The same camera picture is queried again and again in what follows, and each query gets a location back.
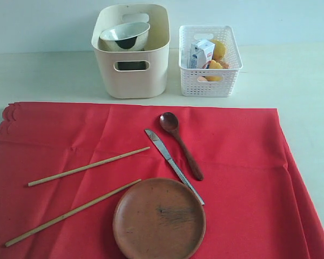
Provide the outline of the dark wooden spoon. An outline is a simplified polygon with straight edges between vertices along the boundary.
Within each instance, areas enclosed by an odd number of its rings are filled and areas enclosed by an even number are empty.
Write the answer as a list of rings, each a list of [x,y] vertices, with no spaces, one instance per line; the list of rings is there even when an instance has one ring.
[[[190,166],[191,172],[193,176],[198,180],[202,181],[204,179],[204,175],[202,171],[200,170],[200,167],[198,166],[197,162],[195,161],[194,157],[190,153],[190,151],[187,149],[185,143],[181,139],[180,133],[179,133],[179,120],[176,115],[174,115],[171,112],[165,112],[160,116],[159,123],[163,130],[168,132],[170,135],[172,135],[176,141],[179,143],[181,149],[183,150],[185,157],[188,161],[188,164]]]

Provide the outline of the steel table knife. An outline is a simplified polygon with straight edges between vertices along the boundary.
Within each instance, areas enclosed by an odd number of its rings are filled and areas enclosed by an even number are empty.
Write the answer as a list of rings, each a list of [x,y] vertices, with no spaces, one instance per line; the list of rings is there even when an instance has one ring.
[[[144,129],[145,133],[149,137],[149,139],[152,141],[152,143],[155,145],[157,150],[161,153],[161,155],[164,157],[164,159],[169,163],[169,165],[172,167],[172,169],[175,171],[178,178],[181,180],[181,182],[186,185],[198,198],[201,205],[203,206],[205,203],[201,196],[198,194],[196,189],[192,186],[192,184],[189,182],[187,177],[183,174],[181,169],[178,167],[178,165],[175,163],[173,158],[171,157],[169,151],[167,150],[164,143],[161,141],[161,139],[157,136],[157,134],[150,130],[150,129]]]

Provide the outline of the stainless steel cup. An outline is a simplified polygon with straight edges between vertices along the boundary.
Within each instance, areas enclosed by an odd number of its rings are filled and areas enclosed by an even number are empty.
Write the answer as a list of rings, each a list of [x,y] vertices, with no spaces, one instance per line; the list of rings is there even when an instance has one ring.
[[[118,71],[140,71],[148,68],[146,61],[120,61],[116,63]]]

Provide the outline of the yellow cheese wedge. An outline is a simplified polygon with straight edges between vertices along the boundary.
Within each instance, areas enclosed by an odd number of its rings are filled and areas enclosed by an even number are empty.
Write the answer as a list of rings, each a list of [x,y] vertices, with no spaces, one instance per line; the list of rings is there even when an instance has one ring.
[[[212,73],[205,76],[207,81],[222,81],[222,77],[219,76],[218,73],[216,73],[218,70],[223,69],[223,66],[219,62],[212,59],[208,65],[208,69],[212,70]]]

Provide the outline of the small milk carton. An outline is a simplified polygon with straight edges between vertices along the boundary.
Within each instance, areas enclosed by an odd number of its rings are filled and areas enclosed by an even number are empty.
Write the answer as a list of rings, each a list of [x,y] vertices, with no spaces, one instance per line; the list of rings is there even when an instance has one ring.
[[[191,44],[189,69],[206,69],[213,57],[215,44],[207,39],[200,39]]]

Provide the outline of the brown wooden plate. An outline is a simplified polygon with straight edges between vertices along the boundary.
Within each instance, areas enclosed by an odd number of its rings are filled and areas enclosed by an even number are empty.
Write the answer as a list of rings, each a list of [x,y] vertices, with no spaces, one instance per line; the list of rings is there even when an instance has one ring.
[[[191,258],[205,236],[206,215],[184,184],[151,178],[121,197],[112,226],[126,258]]]

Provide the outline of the orange fried nugget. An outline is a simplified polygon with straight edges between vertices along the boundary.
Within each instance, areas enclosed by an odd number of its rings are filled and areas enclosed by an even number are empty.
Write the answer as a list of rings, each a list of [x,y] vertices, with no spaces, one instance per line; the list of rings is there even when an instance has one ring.
[[[229,64],[224,62],[223,60],[219,61],[219,64],[222,66],[223,69],[229,69]]]

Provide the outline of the yellow lemon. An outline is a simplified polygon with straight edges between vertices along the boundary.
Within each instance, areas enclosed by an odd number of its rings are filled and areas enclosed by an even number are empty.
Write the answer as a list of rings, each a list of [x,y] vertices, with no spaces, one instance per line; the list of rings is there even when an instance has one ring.
[[[226,53],[225,44],[217,39],[211,39],[210,42],[215,45],[213,50],[213,59],[216,61],[222,60]]]

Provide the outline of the white ceramic bowl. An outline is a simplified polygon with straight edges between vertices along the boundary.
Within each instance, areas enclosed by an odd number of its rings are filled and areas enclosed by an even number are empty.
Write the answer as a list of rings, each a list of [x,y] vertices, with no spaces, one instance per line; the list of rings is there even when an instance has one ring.
[[[150,24],[130,22],[113,26],[99,35],[99,46],[104,51],[143,51],[149,36]]]

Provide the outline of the wooden chopstick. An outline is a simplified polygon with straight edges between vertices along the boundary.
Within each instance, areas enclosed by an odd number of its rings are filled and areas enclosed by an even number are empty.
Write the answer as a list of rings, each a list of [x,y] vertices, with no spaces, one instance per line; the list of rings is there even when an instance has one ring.
[[[88,170],[88,169],[91,169],[91,168],[94,168],[94,167],[97,167],[97,166],[101,166],[101,165],[104,165],[104,164],[109,163],[109,162],[113,162],[113,161],[116,161],[116,160],[119,160],[119,159],[122,159],[122,158],[125,158],[125,157],[128,157],[128,156],[131,156],[131,155],[134,155],[134,154],[138,154],[138,153],[146,151],[148,149],[150,149],[149,146],[144,147],[144,148],[140,148],[140,149],[137,149],[137,150],[134,150],[134,151],[130,151],[128,153],[124,153],[124,154],[121,154],[121,155],[117,155],[117,156],[114,156],[114,157],[111,157],[111,158],[107,158],[107,159],[104,159],[104,160],[101,160],[101,161],[97,161],[97,162],[91,163],[89,165],[85,165],[85,166],[82,166],[82,167],[79,167],[79,168],[75,168],[75,169],[72,169],[72,170],[69,170],[69,171],[66,171],[66,172],[62,172],[62,173],[59,173],[59,174],[48,176],[46,178],[42,178],[42,179],[39,179],[39,180],[36,180],[36,181],[32,181],[32,182],[28,183],[28,187],[36,186],[36,185],[39,185],[41,183],[49,182],[49,181],[52,181],[52,180],[55,180],[55,179],[63,178],[65,176],[68,176],[68,175],[71,175],[71,174],[74,174],[74,173],[78,173],[78,172],[85,171],[85,170]]]
[[[119,187],[119,188],[117,188],[117,189],[115,189],[113,191],[110,191],[109,193],[106,193],[106,194],[104,194],[104,195],[102,195],[102,196],[100,196],[100,197],[98,197],[98,198],[96,198],[94,200],[91,200],[91,201],[89,201],[89,202],[87,202],[87,203],[85,203],[85,204],[83,204],[83,205],[69,211],[69,212],[66,212],[66,213],[64,213],[64,214],[62,214],[62,215],[60,215],[60,216],[46,222],[46,223],[41,224],[40,226],[37,226],[34,229],[31,229],[31,230],[27,231],[26,233],[24,233],[22,235],[19,235],[19,236],[13,238],[12,240],[7,241],[4,244],[4,246],[6,248],[8,248],[8,247],[10,247],[10,246],[12,246],[12,245],[26,239],[27,237],[32,236],[33,234],[36,234],[36,233],[38,233],[38,232],[40,232],[40,231],[42,231],[42,230],[44,230],[44,229],[46,229],[48,227],[60,222],[60,221],[63,221],[65,219],[67,219],[67,218],[69,218],[69,217],[71,217],[71,216],[85,210],[86,208],[89,208],[89,207],[91,207],[91,206],[93,206],[93,205],[95,205],[95,204],[97,204],[97,203],[99,203],[99,202],[101,202],[101,201],[103,201],[103,200],[105,200],[105,199],[107,199],[107,198],[121,192],[122,190],[125,190],[125,189],[139,183],[140,181],[141,181],[141,179],[130,182],[130,183],[128,183],[126,185],[123,185],[123,186],[121,186],[121,187]]]

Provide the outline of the white perforated plastic basket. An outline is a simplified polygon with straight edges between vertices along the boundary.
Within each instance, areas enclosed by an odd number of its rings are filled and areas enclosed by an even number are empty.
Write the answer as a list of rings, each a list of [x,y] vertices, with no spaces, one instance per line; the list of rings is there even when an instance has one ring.
[[[189,69],[191,44],[197,39],[217,39],[226,46],[222,59],[229,64],[229,69],[216,73],[222,81],[199,82],[198,77],[212,73],[210,69]],[[179,67],[181,72],[181,93],[193,97],[228,97],[234,88],[242,61],[233,30],[227,25],[182,25],[179,29]]]

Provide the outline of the cream plastic bin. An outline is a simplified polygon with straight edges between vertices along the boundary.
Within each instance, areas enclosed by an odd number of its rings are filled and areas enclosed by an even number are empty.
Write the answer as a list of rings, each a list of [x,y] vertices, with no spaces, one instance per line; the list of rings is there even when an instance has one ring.
[[[102,31],[127,23],[129,15],[147,14],[150,30],[143,51],[111,52],[99,46]],[[91,44],[104,86],[109,95],[120,98],[151,98],[162,94],[167,85],[170,28],[167,10],[157,4],[119,4],[104,8],[98,15]],[[140,71],[118,71],[120,61],[146,61]]]

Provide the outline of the red tablecloth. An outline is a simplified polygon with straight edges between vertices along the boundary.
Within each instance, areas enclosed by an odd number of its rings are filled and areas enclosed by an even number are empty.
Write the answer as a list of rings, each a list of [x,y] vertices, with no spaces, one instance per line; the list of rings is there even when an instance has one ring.
[[[122,258],[112,232],[120,194],[6,248],[20,234],[136,179],[185,175],[187,161],[159,125],[174,113],[204,179],[206,233],[195,258],[324,258],[324,231],[275,109],[14,103],[0,124],[0,258]],[[63,178],[28,183],[144,147]]]

